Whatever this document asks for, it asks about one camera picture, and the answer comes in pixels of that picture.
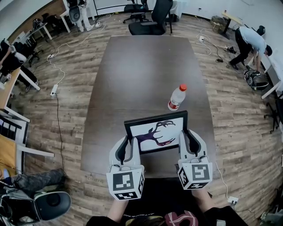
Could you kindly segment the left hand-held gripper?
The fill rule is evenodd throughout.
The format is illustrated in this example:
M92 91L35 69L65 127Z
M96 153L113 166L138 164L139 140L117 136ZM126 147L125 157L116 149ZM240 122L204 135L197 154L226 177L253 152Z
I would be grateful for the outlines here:
M106 174L110 194L118 201L140 199L144 187L138 139L133 137L130 156L125 159L128 137L121 138L109 153L110 172Z

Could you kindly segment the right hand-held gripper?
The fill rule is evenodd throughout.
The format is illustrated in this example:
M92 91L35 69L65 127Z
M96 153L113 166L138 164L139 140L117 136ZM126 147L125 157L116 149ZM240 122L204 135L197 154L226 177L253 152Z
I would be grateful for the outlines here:
M212 181L213 166L207 156L207 146L196 132L190 129L187 135L180 132L179 154L177 174L184 190L201 189Z

